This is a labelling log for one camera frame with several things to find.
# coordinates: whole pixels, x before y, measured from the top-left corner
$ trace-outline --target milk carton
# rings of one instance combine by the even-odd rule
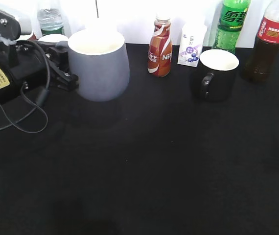
[[[207,27],[205,18],[192,23],[186,23],[182,28],[178,64],[197,67],[203,49]]]

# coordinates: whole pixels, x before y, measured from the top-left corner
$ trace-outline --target green soda bottle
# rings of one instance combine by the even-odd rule
[[[235,53],[238,36],[242,30],[251,0],[224,0],[213,49]]]

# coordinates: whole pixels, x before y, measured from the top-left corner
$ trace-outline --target gray mug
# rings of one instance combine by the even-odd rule
[[[130,68],[122,34],[84,29],[69,38],[68,46],[70,71],[79,77],[83,98],[109,101],[125,91]]]

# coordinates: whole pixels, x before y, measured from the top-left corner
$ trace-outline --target white bottle cap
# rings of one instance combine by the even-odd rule
[[[156,19],[160,20],[160,21],[168,21],[171,19],[171,16],[166,11],[160,11],[160,12],[157,12]]]

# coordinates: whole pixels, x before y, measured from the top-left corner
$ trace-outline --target cola bottle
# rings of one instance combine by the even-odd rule
[[[261,21],[253,53],[243,71],[243,78],[251,82],[266,81],[278,52],[279,0],[272,0]]]

